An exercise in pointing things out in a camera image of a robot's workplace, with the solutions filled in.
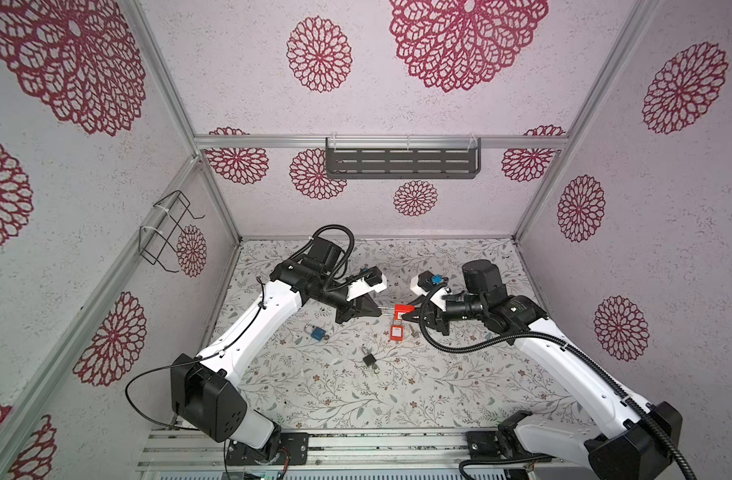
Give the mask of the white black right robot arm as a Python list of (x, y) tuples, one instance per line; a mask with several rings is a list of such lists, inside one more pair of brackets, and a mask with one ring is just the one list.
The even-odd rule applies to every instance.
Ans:
[(406, 314), (428, 344), (448, 354), (472, 354), (506, 343), (545, 369), (593, 420), (591, 428), (549, 421), (519, 410), (483, 444), (469, 436), (463, 478), (469, 466), (507, 467), (566, 461), (599, 479), (655, 479), (676, 464), (686, 479), (696, 476), (678, 444), (683, 418), (669, 403), (657, 405), (617, 381), (577, 347), (530, 298), (511, 295), (498, 267), (480, 259), (462, 267), (465, 288), (454, 294), (448, 280), (424, 271), (410, 289), (416, 308)]

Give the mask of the red padlock with warning label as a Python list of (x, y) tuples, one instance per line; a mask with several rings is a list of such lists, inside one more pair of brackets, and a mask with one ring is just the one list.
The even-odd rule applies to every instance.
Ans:
[(414, 305), (405, 305), (405, 304), (395, 304), (392, 306), (383, 306), (381, 307), (381, 312), (385, 316), (389, 316), (391, 318), (398, 317), (400, 318), (402, 315), (406, 313), (411, 313), (415, 310)]

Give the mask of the red padlock with property label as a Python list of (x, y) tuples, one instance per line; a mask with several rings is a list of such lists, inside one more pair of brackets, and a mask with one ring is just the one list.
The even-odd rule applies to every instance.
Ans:
[(394, 319), (390, 325), (389, 339), (394, 342), (401, 342), (404, 339), (404, 327), (401, 319)]

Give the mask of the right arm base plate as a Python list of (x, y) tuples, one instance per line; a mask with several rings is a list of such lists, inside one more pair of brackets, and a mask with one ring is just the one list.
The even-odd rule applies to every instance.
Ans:
[(499, 464), (549, 461), (551, 456), (528, 452), (511, 431), (474, 430), (465, 433), (470, 459)]

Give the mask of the black padlock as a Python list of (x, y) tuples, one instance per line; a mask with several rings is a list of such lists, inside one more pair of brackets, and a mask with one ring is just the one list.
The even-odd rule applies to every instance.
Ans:
[(374, 356), (374, 354), (372, 353), (371, 349), (366, 346), (362, 346), (361, 350), (362, 350), (362, 353), (364, 354), (363, 363), (365, 364), (365, 366), (368, 367), (373, 373), (378, 374), (379, 366), (377, 363), (377, 359)]

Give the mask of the aluminium front rail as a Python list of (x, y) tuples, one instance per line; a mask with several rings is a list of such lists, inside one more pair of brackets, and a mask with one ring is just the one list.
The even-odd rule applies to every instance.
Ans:
[[(314, 469), (455, 468), (470, 459), (465, 433), (457, 428), (289, 430), (310, 435), (307, 463), (293, 473)], [(228, 446), (195, 432), (154, 431), (135, 467), (138, 473), (215, 471), (280, 466), (227, 466)]]

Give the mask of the blue padlock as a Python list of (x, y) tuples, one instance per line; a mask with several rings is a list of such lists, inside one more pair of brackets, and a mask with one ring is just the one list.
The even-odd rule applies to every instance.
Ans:
[(318, 326), (306, 324), (304, 327), (304, 332), (318, 342), (327, 341), (329, 339), (328, 332)]

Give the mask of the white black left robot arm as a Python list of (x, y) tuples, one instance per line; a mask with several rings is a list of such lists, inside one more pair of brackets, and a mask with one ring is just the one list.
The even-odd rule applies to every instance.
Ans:
[(277, 264), (260, 284), (257, 299), (209, 346), (197, 355), (179, 355), (164, 366), (170, 379), (173, 413), (187, 429), (218, 443), (237, 442), (274, 455), (280, 426), (250, 409), (239, 385), (247, 368), (288, 319), (313, 300), (335, 311), (335, 321), (380, 316), (373, 296), (387, 287), (377, 267), (346, 278), (355, 247), (352, 231), (340, 224), (318, 228), (307, 243)]

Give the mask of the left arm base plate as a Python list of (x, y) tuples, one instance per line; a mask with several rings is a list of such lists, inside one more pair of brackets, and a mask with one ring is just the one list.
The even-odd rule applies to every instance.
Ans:
[(300, 466), (307, 463), (310, 435), (307, 432), (280, 432), (273, 435), (262, 449), (254, 449), (232, 441), (226, 454), (226, 465), (233, 466)]

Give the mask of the grey metal wall shelf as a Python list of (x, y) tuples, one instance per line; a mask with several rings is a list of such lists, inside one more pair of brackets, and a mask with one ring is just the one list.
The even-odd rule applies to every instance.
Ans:
[(340, 146), (327, 137), (324, 166), (338, 180), (470, 180), (481, 171), (481, 139), (462, 146)]

